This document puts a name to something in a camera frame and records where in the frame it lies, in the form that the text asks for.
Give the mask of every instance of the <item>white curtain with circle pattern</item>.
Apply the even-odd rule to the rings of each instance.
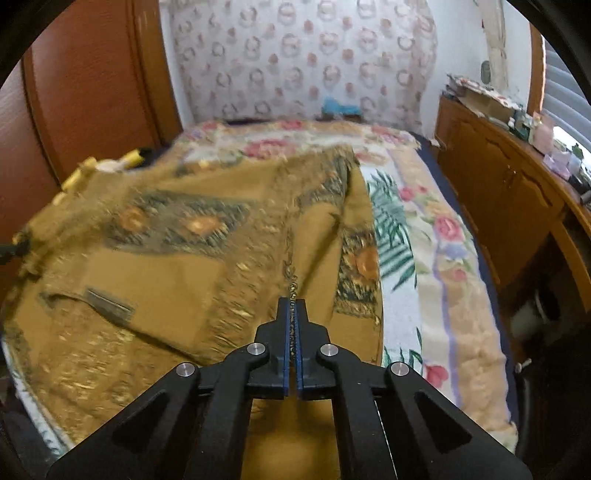
[[[314,118],[325,98],[421,132],[437,54],[426,0],[172,0],[197,121]]]

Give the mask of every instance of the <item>bed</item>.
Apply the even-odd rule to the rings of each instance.
[[[180,169],[207,170],[212,164],[260,162],[335,144],[353,147],[372,202],[384,324],[378,361],[408,363],[514,450],[517,396],[495,290],[426,139],[349,122],[236,127],[206,122],[183,133],[172,151],[182,152],[173,160]],[[43,470],[80,438],[68,435],[59,415],[49,412],[27,384],[14,340],[5,338],[2,346],[17,396],[35,427],[16,443],[27,445],[26,458],[44,456],[47,461],[38,467]],[[31,440],[35,430],[50,453],[39,456],[41,444]]]

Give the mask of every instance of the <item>wooden cabinet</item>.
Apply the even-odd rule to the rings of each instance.
[[[461,104],[441,99],[438,161],[499,288],[513,282],[550,234],[564,202],[505,132]]]

